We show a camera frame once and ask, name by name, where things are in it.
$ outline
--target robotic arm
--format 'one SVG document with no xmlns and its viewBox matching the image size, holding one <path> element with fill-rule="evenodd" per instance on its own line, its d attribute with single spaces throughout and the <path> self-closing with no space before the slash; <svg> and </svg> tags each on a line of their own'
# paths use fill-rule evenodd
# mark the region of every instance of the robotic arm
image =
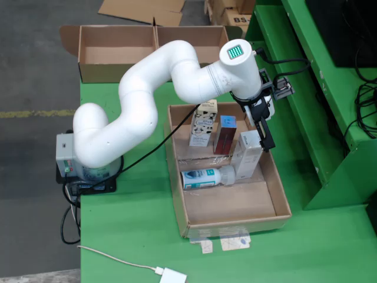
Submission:
<svg viewBox="0 0 377 283">
<path fill-rule="evenodd" d="M 85 167 L 103 167 L 148 138 L 157 125 L 153 92 L 170 78 L 177 95 L 187 103 L 200 104 L 231 91 L 241 105 L 256 99 L 253 104 L 263 102 L 268 116 L 272 115 L 273 104 L 266 107 L 270 98 L 259 98 L 263 80 L 254 55 L 247 41 L 232 40 L 220 50 L 219 61 L 200 68 L 188 42 L 163 45 L 124 74 L 119 85 L 118 119 L 109 124 L 105 111 L 94 103 L 78 108 L 73 122 L 78 160 Z M 252 119 L 250 107 L 242 107 Z"/>
</svg>

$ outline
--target product box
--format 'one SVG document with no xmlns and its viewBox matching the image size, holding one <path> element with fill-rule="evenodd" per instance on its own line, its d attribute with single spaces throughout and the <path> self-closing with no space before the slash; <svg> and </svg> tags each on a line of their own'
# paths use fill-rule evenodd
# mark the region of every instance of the product box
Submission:
<svg viewBox="0 0 377 283">
<path fill-rule="evenodd" d="M 193 107 L 189 104 L 169 106 L 164 135 L 169 135 Z M 236 116 L 237 131 L 232 152 L 239 133 L 252 128 L 246 126 L 246 116 L 237 103 L 218 103 L 217 109 L 221 115 Z M 217 115 L 214 130 L 219 119 L 220 115 Z M 204 187 L 194 193 L 183 190 L 181 171 L 211 167 L 219 169 L 230 162 L 227 156 L 213 154 L 211 142 L 207 147 L 189 147 L 187 139 L 190 129 L 188 119 L 165 143 L 173 204 L 181 236 L 235 236 L 281 228 L 292 214 L 271 151 L 262 153 L 250 179 L 238 180 L 233 186 Z M 221 159 L 221 164 L 216 165 L 216 159 Z"/>
<path fill-rule="evenodd" d="M 227 43 L 225 27 L 156 27 L 159 47 L 174 40 L 185 40 L 196 51 L 201 68 L 220 59 L 220 50 Z"/>
<path fill-rule="evenodd" d="M 247 179 L 253 176 L 263 149 L 260 145 L 260 136 L 257 130 L 246 131 L 240 134 L 237 146 L 233 152 L 230 164 L 236 171 L 236 180 Z"/>
<path fill-rule="evenodd" d="M 216 99 L 200 104 L 191 119 L 190 146 L 208 145 L 216 116 Z"/>
<path fill-rule="evenodd" d="M 65 25 L 60 37 L 64 48 L 78 58 L 83 83 L 119 83 L 134 64 L 174 40 L 191 43 L 204 67 L 219 60 L 220 49 L 228 42 L 221 26 Z"/>
<path fill-rule="evenodd" d="M 252 14 L 254 11 L 256 0 L 236 0 L 238 13 Z"/>
<path fill-rule="evenodd" d="M 214 154 L 229 154 L 237 129 L 235 116 L 220 116 L 216 138 L 213 143 Z"/>
</svg>

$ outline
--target white product box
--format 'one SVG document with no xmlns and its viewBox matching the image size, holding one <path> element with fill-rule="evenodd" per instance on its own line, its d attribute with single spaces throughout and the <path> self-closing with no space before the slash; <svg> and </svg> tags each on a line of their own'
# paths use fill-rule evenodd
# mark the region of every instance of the white product box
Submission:
<svg viewBox="0 0 377 283">
<path fill-rule="evenodd" d="M 190 146 L 206 147 L 208 145 L 216 115 L 216 99 L 211 99 L 198 107 L 191 121 Z"/>
<path fill-rule="evenodd" d="M 230 161 L 230 164 L 233 165 L 236 171 L 236 180 L 247 179 L 253 176 L 262 151 L 260 136 L 257 130 L 240 133 L 237 146 Z"/>
</svg>

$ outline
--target white cable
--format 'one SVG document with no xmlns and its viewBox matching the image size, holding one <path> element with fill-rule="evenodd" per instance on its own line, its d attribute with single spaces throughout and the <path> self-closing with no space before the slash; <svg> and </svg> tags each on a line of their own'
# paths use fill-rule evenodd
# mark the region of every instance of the white cable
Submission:
<svg viewBox="0 0 377 283">
<path fill-rule="evenodd" d="M 159 267 L 154 268 L 154 267 L 151 267 L 151 266 L 139 265 L 139 264 L 132 264 L 131 262 L 122 261 L 121 259 L 115 258 L 115 257 L 113 257 L 113 256 L 111 256 L 111 255 L 105 254 L 104 252 L 100 252 L 100 251 L 98 251 L 98 250 L 96 250 L 96 249 L 88 248 L 87 246 L 77 246 L 77 248 L 80 248 L 80 249 L 87 249 L 87 250 L 89 250 L 89 251 L 96 252 L 96 253 L 98 253 L 98 254 L 100 254 L 100 255 L 104 255 L 104 256 L 106 256 L 106 257 L 108 257 L 108 258 L 111 258 L 111 259 L 113 259 L 113 260 L 115 260 L 115 261 L 121 262 L 122 264 L 128 264 L 128 265 L 132 265 L 132 266 L 136 266 L 136 267 L 141 267 L 141 268 L 148 268 L 148 269 L 151 269 L 151 270 L 153 270 L 153 271 L 155 271 L 155 272 L 156 272 L 157 269 L 159 269 Z"/>
</svg>

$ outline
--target cardboard sheet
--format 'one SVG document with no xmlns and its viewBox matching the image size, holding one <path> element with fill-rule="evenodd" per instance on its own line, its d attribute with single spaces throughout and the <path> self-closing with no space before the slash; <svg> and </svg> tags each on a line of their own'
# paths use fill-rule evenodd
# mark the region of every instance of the cardboard sheet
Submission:
<svg viewBox="0 0 377 283">
<path fill-rule="evenodd" d="M 179 26 L 184 0 L 104 0 L 99 14 L 157 25 Z"/>
</svg>

